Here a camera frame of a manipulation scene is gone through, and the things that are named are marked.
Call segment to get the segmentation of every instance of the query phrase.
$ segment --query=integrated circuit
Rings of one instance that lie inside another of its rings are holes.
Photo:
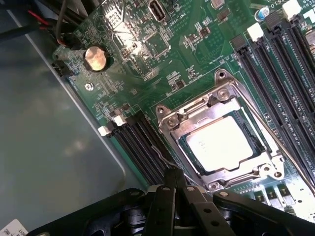
[[[200,30],[200,34],[201,34],[202,37],[206,37],[208,34],[210,34],[209,28],[208,27],[202,28]]]
[[[225,8],[217,14],[217,18],[219,21],[223,21],[230,14],[231,14],[230,8]]]
[[[225,3],[225,0],[211,0],[211,6],[214,9],[220,8],[221,6],[224,5],[224,3]]]

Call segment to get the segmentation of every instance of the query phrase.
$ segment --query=red wire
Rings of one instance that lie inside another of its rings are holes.
[[[33,12],[32,10],[28,10],[28,12],[32,15],[32,16],[34,16],[39,22],[41,22],[42,24],[44,24],[44,25],[47,25],[47,26],[49,26],[50,24],[49,24],[49,22],[48,21],[46,21],[44,18],[42,18],[41,16],[39,16],[39,15],[37,15],[35,12]]]

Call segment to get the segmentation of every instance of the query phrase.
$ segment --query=motherboard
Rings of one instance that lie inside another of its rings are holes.
[[[147,185],[177,166],[315,222],[314,6],[106,0],[53,66]]]

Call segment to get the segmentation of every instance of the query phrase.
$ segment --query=green circuit board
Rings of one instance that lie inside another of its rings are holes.
[[[247,35],[247,28],[256,23],[258,9],[269,6],[281,14],[286,0],[225,0],[218,9],[209,0],[160,2],[167,21],[158,22],[152,16],[148,0],[106,0],[74,32],[84,48],[100,45],[106,49],[110,66],[102,72],[86,69],[84,50],[60,46],[54,53],[54,59],[64,61],[73,72],[68,80],[99,125],[111,121],[111,113],[116,110],[125,117],[142,111],[158,129],[156,106],[175,109],[211,89],[218,68],[246,84],[264,113],[262,102],[237,61],[231,40],[239,34]],[[315,1],[299,3],[305,13]],[[312,26],[309,20],[305,24]],[[86,90],[86,83],[94,85],[93,91]],[[312,205],[313,198],[300,187],[302,181],[289,162],[285,170],[284,182],[295,200],[301,201],[294,206],[295,213],[312,221],[315,208],[305,206]],[[279,182],[252,181],[233,190],[252,197],[260,185],[267,188]]]

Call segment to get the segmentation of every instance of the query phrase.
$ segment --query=chip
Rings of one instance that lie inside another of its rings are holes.
[[[223,6],[225,3],[224,0],[211,0],[211,5],[214,9],[220,8],[220,6]]]
[[[177,87],[178,87],[179,89],[181,89],[181,88],[183,88],[183,87],[185,86],[184,83],[183,83],[183,81],[181,81],[181,80],[176,81],[176,85],[177,85]]]
[[[205,28],[200,30],[200,34],[202,37],[206,37],[209,33],[210,33],[210,30],[208,27],[205,27]]]
[[[219,21],[223,21],[229,14],[231,14],[230,8],[226,8],[218,13],[217,18]]]

